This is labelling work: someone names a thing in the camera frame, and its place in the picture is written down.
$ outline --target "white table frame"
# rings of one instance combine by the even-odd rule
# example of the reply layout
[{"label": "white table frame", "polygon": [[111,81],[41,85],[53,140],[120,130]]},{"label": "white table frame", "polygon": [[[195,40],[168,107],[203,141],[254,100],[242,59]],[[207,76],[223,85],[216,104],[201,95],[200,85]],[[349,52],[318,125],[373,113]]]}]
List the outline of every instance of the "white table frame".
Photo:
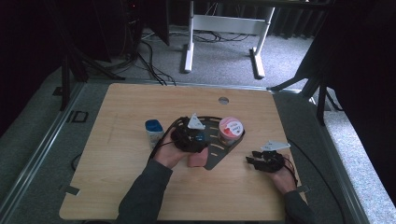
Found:
[{"label": "white table frame", "polygon": [[192,71],[192,56],[194,53],[193,33],[194,30],[205,30],[223,33],[237,33],[245,35],[259,35],[259,43],[256,48],[250,50],[251,60],[254,63],[258,77],[265,77],[262,66],[262,46],[271,24],[274,14],[274,7],[271,7],[271,13],[264,20],[230,18],[208,15],[195,15],[194,2],[190,1],[190,19],[189,19],[189,44],[187,46],[185,72]]}]

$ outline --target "tabletop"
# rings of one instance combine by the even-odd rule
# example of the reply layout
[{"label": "tabletop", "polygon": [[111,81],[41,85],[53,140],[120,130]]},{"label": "tabletop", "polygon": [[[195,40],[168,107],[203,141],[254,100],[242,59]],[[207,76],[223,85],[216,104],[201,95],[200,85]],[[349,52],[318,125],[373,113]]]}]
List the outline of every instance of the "tabletop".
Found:
[{"label": "tabletop", "polygon": [[[283,219],[282,195],[245,158],[269,140],[287,143],[271,92],[136,84],[110,85],[70,184],[80,192],[66,194],[60,216],[115,219],[150,154],[145,121],[157,119],[166,130],[192,113],[235,117],[246,134],[212,170],[181,161],[165,191],[159,220]],[[290,149],[278,152],[290,154]]]}]

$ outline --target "hand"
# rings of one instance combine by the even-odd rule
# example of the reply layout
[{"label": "hand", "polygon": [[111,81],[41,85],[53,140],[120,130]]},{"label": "hand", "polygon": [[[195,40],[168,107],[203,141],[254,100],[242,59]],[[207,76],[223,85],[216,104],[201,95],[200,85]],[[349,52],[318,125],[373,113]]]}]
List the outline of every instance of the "hand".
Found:
[{"label": "hand", "polygon": [[181,159],[192,154],[178,149],[175,144],[172,143],[171,134],[174,130],[175,128],[172,128],[168,135],[165,136],[162,146],[158,149],[153,158],[169,169],[174,168]]},{"label": "hand", "polygon": [[[289,161],[290,156],[289,155],[283,155],[285,160],[285,165],[288,166],[291,170],[293,170],[293,167],[291,166],[291,163]],[[276,188],[284,195],[287,192],[296,190],[296,184],[294,182],[294,178],[290,171],[286,169],[285,167],[282,167],[282,169],[274,172],[274,173],[266,173],[274,182]]]}]

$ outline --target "circular hole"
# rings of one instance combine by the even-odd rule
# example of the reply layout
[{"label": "circular hole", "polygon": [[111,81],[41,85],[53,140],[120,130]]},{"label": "circular hole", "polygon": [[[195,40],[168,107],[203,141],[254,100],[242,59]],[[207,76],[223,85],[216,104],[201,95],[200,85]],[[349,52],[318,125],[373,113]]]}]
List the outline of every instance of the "circular hole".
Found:
[{"label": "circular hole", "polygon": [[222,105],[227,105],[228,103],[230,103],[230,100],[229,100],[227,97],[221,96],[221,97],[219,98],[219,102],[220,102]]}]

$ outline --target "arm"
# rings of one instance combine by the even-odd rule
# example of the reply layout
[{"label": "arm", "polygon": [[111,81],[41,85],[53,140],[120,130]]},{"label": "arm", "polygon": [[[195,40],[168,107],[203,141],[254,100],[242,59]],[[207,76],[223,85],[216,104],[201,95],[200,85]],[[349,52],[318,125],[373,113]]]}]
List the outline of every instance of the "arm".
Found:
[{"label": "arm", "polygon": [[[289,163],[289,155],[283,155],[287,160],[286,164],[292,169]],[[285,167],[275,173],[267,173],[268,176],[273,180],[276,188],[285,197],[285,210],[287,224],[311,224],[316,223],[315,215],[312,210],[308,207],[305,201],[301,198],[299,192],[297,192],[297,186],[294,182],[294,178]]]},{"label": "arm", "polygon": [[150,160],[122,199],[116,223],[155,223],[172,170]]},{"label": "arm", "polygon": [[165,136],[163,146],[158,149],[154,158],[148,162],[143,173],[122,199],[117,224],[156,223],[163,203],[163,194],[173,173],[172,168],[181,159],[190,155],[171,143],[172,131]]}]

